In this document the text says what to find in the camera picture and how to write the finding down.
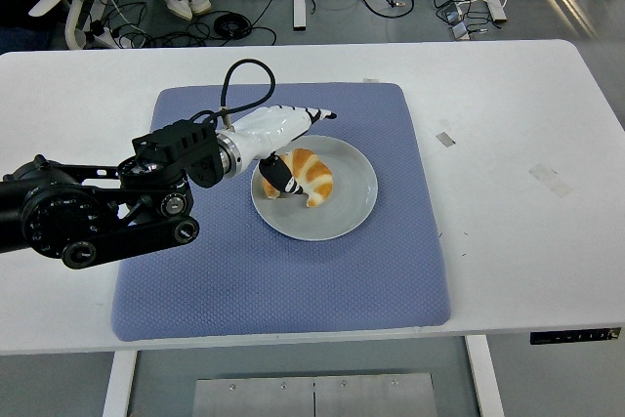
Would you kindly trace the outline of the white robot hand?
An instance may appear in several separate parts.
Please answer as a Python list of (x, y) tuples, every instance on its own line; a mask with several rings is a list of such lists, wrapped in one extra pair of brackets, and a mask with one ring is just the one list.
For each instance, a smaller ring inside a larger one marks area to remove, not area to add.
[(275, 152), (303, 136), (311, 126), (337, 115), (327, 109), (275, 105), (260, 107), (233, 123), (230, 139), (236, 148), (236, 163), (246, 169), (253, 160), (268, 183), (279, 191), (303, 192), (291, 170)]

